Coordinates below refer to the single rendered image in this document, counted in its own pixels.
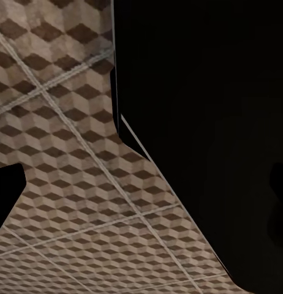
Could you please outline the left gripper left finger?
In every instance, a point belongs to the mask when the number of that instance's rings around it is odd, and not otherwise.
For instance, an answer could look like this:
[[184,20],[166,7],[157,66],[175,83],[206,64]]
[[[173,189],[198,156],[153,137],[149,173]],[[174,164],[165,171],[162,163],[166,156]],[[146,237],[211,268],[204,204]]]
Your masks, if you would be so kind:
[[21,163],[0,168],[0,228],[26,187]]

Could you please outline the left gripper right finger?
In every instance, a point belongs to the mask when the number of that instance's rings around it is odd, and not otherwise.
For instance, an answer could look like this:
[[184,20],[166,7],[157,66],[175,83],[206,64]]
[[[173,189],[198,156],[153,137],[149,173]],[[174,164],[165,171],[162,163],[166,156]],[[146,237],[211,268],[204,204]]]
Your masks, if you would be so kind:
[[270,174],[269,185],[283,204],[283,164],[274,164]]

